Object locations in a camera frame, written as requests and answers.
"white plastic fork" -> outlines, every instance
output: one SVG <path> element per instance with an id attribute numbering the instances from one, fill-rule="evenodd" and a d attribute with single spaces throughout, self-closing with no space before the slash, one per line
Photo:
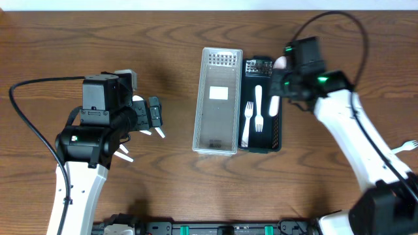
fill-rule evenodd
<path id="1" fill-rule="evenodd" d="M 246 109 L 244 111 L 244 115 L 246 117 L 246 124 L 244 125 L 244 131 L 242 132 L 241 138 L 241 147 L 248 147 L 248 138 L 249 138 L 249 121 L 254 113 L 254 103 L 247 102 Z"/>
<path id="2" fill-rule="evenodd" d="M 392 153 L 399 153 L 400 151 L 409 151 L 409 150 L 413 150 L 416 147 L 418 147 L 418 141 L 410 140 L 410 141 L 405 142 L 399 148 L 392 149 Z"/>
<path id="3" fill-rule="evenodd" d="M 257 115 L 255 116 L 255 131 L 263 131 L 264 119 L 261 115 L 261 96 L 263 94 L 263 88 L 260 85 L 255 86 L 255 104 L 257 105 Z"/>

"wooden table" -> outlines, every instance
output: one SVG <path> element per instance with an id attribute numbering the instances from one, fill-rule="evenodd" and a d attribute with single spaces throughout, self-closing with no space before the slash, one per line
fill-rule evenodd
<path id="1" fill-rule="evenodd" d="M 16 115 L 8 88 L 20 81 L 133 69 L 139 93 L 163 103 L 161 139 L 136 133 L 133 163 L 114 158 L 95 220 L 132 213 L 145 220 L 272 221 L 349 209 L 359 186 L 333 137 L 308 113 L 283 106 L 283 148 L 199 157 L 191 151 L 202 49 L 243 49 L 278 57 L 318 12 L 5 12 L 0 18 L 0 233 L 44 234 L 56 163 Z M 418 136 L 418 13 L 353 12 L 370 36 L 359 86 L 362 103 L 390 147 Z M 302 37 L 321 37 L 329 69 L 352 77 L 360 35 L 329 16 Z M 54 143 L 69 112 L 82 104 L 81 81 L 19 88 L 18 104 Z M 418 171 L 416 152 L 398 156 Z"/>

